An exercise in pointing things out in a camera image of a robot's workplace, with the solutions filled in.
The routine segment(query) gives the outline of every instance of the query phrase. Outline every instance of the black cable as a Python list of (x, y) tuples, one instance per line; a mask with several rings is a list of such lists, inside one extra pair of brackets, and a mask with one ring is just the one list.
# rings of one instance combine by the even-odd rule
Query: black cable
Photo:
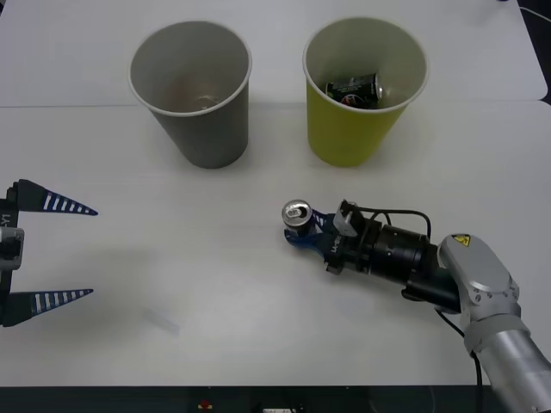
[[(435, 308), (436, 314), (444, 320), (444, 322), (450, 326), (452, 329), (455, 330), (457, 334), (459, 334), (461, 337), (465, 337), (465, 333), (463, 333), (459, 327), (457, 327), (455, 324), (453, 324), (451, 321), (449, 321), (449, 318), (444, 316), (440, 310), (437, 310)], [(476, 396), (475, 396), (475, 407), (474, 411), (476, 413), (482, 413), (482, 410), (484, 409), (484, 388), (482, 387), (482, 368), (480, 367), (480, 361), (479, 358), (476, 356), (474, 352), (471, 352), (471, 357), (474, 360), (474, 368), (476, 370)]]
[(420, 211), (413, 211), (410, 209), (374, 209), (374, 208), (366, 208), (363, 206), (357, 206), (356, 208), (358, 209), (358, 211), (362, 211), (365, 213), (382, 213), (382, 214), (385, 214), (385, 216), (387, 216), (390, 213), (397, 213), (400, 215), (417, 215), (418, 217), (423, 218), (424, 222), (427, 223), (427, 238), (430, 239), (430, 235), (432, 234), (432, 224), (430, 223), (429, 217), (426, 214), (421, 213)]
[(374, 213), (373, 215), (371, 215), (370, 220), (375, 221), (375, 218), (377, 218), (381, 214), (383, 214), (385, 216), (385, 219), (387, 219), (387, 224), (393, 224), (393, 221), (390, 220), (390, 215), (388, 213)]

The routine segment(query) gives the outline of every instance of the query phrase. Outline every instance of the white table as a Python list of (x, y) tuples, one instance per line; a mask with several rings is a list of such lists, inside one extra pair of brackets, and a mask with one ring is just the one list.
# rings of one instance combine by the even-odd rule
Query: white table
[[(282, 205), (344, 197), (484, 238), (551, 355), (551, 108), (422, 96), (358, 169), (319, 161), (303, 104), (251, 106), (234, 165), (185, 162), (143, 108), (0, 109), (0, 188), (28, 178), (96, 208), (23, 213), (14, 291), (95, 292), (0, 330), (0, 385), (461, 385), (474, 367), (430, 305), (335, 277), (286, 244)], [(415, 218), (395, 224), (423, 231)]]
[(408, 28), (431, 61), (428, 96), (547, 93), (516, 0), (10, 0), (0, 19), (0, 106), (136, 104), (133, 50), (169, 22), (208, 19), (248, 41), (254, 102), (300, 102), (302, 50), (327, 22), (373, 15)]

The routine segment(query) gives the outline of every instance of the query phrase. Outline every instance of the black cylinder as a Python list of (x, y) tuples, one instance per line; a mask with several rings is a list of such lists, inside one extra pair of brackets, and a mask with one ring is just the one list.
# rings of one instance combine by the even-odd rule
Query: black cylinder
[(412, 271), (423, 270), (429, 245), (425, 235), (385, 225), (370, 252), (370, 272), (405, 285)]

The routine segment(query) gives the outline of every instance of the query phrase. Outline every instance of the gray robot arm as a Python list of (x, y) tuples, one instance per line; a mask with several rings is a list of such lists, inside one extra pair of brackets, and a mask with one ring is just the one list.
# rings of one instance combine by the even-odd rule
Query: gray robot arm
[(444, 238), (438, 259), (457, 283), (465, 347), (514, 413), (551, 412), (551, 363), (521, 320), (518, 285), (493, 251), (469, 235)]

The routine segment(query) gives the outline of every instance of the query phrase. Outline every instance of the yellow warning sticker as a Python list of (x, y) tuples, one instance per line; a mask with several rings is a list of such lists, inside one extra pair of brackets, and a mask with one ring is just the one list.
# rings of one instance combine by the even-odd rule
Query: yellow warning sticker
[(452, 237), (454, 238), (455, 241), (465, 245), (466, 247), (468, 247), (468, 245), (471, 243), (471, 236), (467, 234), (452, 235)]

